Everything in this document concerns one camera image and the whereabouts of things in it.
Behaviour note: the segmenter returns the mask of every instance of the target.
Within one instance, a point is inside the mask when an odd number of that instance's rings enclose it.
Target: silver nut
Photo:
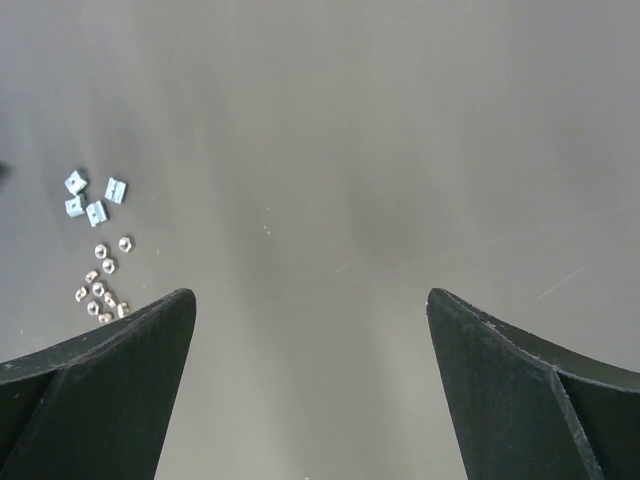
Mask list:
[[[76,290],[76,302],[80,303],[84,297],[87,296],[87,289],[85,287],[80,287],[78,290]]]
[[[89,312],[89,315],[91,315],[92,317],[99,315],[100,302],[97,302],[96,300],[91,300],[89,303],[87,303],[87,312]]]
[[[101,324],[105,324],[105,323],[109,323],[113,321],[113,315],[109,312],[105,312],[105,313],[101,313],[100,315],[98,315],[98,321]]]
[[[105,292],[104,303],[106,303],[109,308],[116,308],[118,301],[116,300],[116,297],[113,293]]]
[[[96,245],[94,253],[96,254],[96,258],[98,260],[104,260],[109,256],[109,246],[105,245],[104,243]]]
[[[104,282],[96,282],[91,286],[91,292],[96,297],[101,297],[102,295],[104,295],[104,292],[106,291],[107,291],[107,286],[104,284]]]
[[[116,310],[118,312],[118,317],[124,318],[129,315],[129,304],[127,302],[119,303]]]
[[[106,258],[103,262],[102,262],[102,270],[104,271],[104,273],[106,273],[107,275],[111,275],[113,272],[115,272],[118,269],[118,262],[116,262],[115,258]]]
[[[91,270],[89,273],[87,273],[84,276],[84,281],[87,282],[88,284],[92,284],[93,281],[98,278],[98,276],[100,275],[100,273],[97,270]]]
[[[134,246],[135,245],[133,244],[133,239],[131,237],[122,237],[118,242],[118,247],[120,247],[120,250],[124,253],[129,253],[133,250]]]

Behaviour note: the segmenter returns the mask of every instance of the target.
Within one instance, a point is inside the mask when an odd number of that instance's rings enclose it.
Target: silver cube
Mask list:
[[[104,194],[104,198],[110,202],[121,204],[124,201],[124,194],[127,191],[127,184],[122,180],[116,180],[115,178],[109,178],[107,182],[107,191]]]
[[[89,185],[89,180],[81,170],[74,170],[64,181],[64,186],[67,187],[71,195],[78,195],[87,188],[87,185]]]
[[[97,227],[99,224],[109,220],[107,211],[100,200],[87,205],[87,216],[89,217],[89,223],[92,227]]]
[[[71,218],[84,215],[84,206],[85,198],[83,193],[76,195],[75,197],[70,198],[69,200],[64,202],[64,207],[67,210],[67,215],[69,215]]]

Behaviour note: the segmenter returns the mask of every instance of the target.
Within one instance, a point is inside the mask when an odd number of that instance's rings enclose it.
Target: white cube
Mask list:
[[[76,195],[64,202],[64,207],[67,210],[67,215],[71,218],[84,215],[85,198],[84,194]]]
[[[64,186],[67,187],[71,195],[78,195],[89,185],[89,180],[82,173],[81,170],[74,170],[73,173],[64,181]]]
[[[107,191],[104,194],[104,198],[113,203],[121,204],[124,201],[124,194],[126,191],[126,183],[111,177],[107,182]]]
[[[89,217],[89,223],[92,227],[98,226],[100,223],[104,223],[109,220],[107,211],[100,200],[87,205],[87,217]]]

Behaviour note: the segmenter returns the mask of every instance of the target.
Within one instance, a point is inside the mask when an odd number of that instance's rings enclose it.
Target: small metal part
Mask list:
[[[133,247],[135,247],[135,244],[133,243],[133,238],[131,238],[131,237],[122,237],[118,241],[118,247],[124,253],[129,253],[131,250],[133,250]]]
[[[96,245],[96,248],[93,249],[93,253],[95,253],[98,260],[104,260],[109,256],[109,245],[105,243]]]
[[[109,215],[107,215],[107,211],[100,200],[87,205],[86,212],[92,227],[97,227],[99,224],[109,220]]]
[[[82,193],[65,201],[64,208],[67,210],[67,215],[69,215],[71,218],[84,215],[85,203],[86,201],[84,198],[84,194]]]
[[[105,258],[102,262],[102,271],[107,275],[111,275],[118,269],[118,262],[115,258]]]
[[[82,300],[84,300],[84,297],[86,297],[88,293],[89,292],[85,287],[80,287],[78,290],[76,290],[76,302],[80,303]]]
[[[104,282],[96,282],[91,286],[91,293],[93,293],[96,297],[101,297],[104,295],[104,292],[107,291],[107,286]]]
[[[92,317],[99,315],[100,309],[101,309],[101,305],[100,305],[100,302],[98,302],[97,300],[91,300],[89,303],[87,303],[87,312]]]
[[[64,186],[67,187],[71,195],[78,195],[89,185],[86,175],[80,169],[74,170],[69,178],[64,181]]]
[[[124,194],[127,191],[127,184],[122,180],[116,180],[115,178],[109,178],[107,182],[107,191],[104,194],[104,198],[107,200],[121,204],[124,201]]]
[[[84,276],[84,281],[87,282],[89,285],[91,285],[94,282],[94,280],[99,276],[100,276],[100,272],[98,272],[97,270],[91,270],[89,273],[87,273]]]
[[[129,315],[129,304],[127,302],[121,302],[116,307],[116,311],[118,312],[118,318],[124,318]]]
[[[110,312],[101,313],[98,315],[98,321],[104,325],[105,323],[109,323],[113,321],[113,314]]]
[[[109,308],[116,308],[118,301],[116,300],[116,296],[113,293],[105,292],[104,303],[106,303]]]

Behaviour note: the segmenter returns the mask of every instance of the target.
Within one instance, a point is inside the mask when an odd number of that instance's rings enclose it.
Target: scratch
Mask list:
[[[336,273],[340,273],[342,270],[344,270],[347,267],[350,267],[351,265],[353,265],[353,262],[347,262],[345,263],[343,266],[341,266],[338,270],[336,270]]]
[[[569,280],[571,280],[573,277],[575,277],[576,275],[578,275],[580,272],[582,272],[584,270],[584,267],[579,268],[578,270],[576,270],[575,272],[573,272],[571,275],[569,275],[567,278],[565,278],[564,280],[556,283],[553,287],[551,287],[549,290],[547,290],[546,292],[544,292],[542,295],[540,295],[538,298],[536,298],[534,300],[534,302],[540,301],[542,300],[544,297],[546,297],[547,295],[549,295],[551,292],[553,292],[556,288],[560,287],[561,285],[564,285],[566,282],[568,282]]]

